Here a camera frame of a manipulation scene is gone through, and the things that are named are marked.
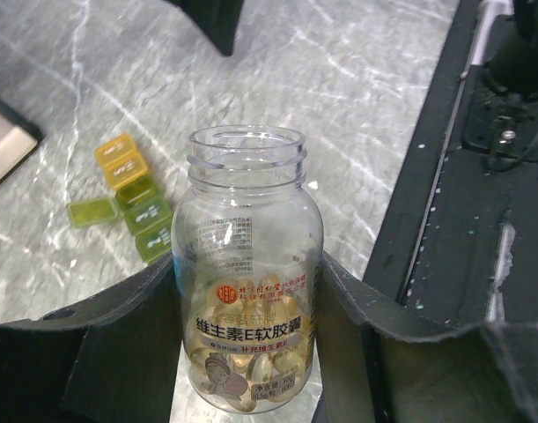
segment black cable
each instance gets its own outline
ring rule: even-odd
[[[527,157],[538,148],[538,133],[534,136],[533,141],[529,145],[529,147],[521,154],[520,157],[517,159],[513,159],[511,161],[509,160],[503,160],[497,156],[497,147],[499,146],[499,142],[501,140],[501,134],[498,133],[491,142],[490,146],[490,156],[488,156],[488,167],[490,170],[493,170],[494,172],[507,172],[508,170],[511,170],[521,163],[523,163]]]

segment illustrated woman on label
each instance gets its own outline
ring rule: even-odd
[[[206,375],[212,384],[203,383],[203,388],[210,394],[239,401],[247,391],[247,381],[230,370],[225,357],[219,352],[211,352],[205,364]]]

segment table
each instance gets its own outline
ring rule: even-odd
[[[108,195],[93,150],[123,132],[173,205],[187,137],[218,124],[304,132],[325,249],[361,277],[456,0],[247,0],[222,57],[160,0],[0,0],[0,97],[48,134],[0,187],[0,323],[82,300],[143,269],[123,223],[76,229],[69,201]],[[172,422],[308,422],[318,368],[254,418],[205,404],[180,371]]]

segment clear plastic bottle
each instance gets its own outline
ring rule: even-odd
[[[265,126],[190,136],[172,237],[185,356],[196,391],[228,412],[286,404],[312,369],[323,225],[301,187],[304,142]]]

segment red logo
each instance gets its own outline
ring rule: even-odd
[[[237,289],[230,285],[220,285],[216,295],[224,304],[232,304],[237,300]]]

